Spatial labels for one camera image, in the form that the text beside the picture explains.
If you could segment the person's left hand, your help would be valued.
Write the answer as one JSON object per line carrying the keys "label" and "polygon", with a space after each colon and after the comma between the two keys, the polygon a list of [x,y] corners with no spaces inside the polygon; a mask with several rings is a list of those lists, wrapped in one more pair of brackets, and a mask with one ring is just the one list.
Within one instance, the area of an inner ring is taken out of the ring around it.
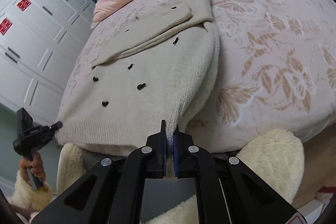
{"label": "person's left hand", "polygon": [[24,157],[21,158],[18,163],[18,167],[21,178],[25,180],[25,182],[27,182],[30,186],[32,186],[32,184],[29,179],[29,174],[27,173],[28,170],[30,170],[31,173],[35,177],[39,178],[42,182],[45,182],[46,173],[40,153],[37,152],[34,155],[33,161],[29,161]]}

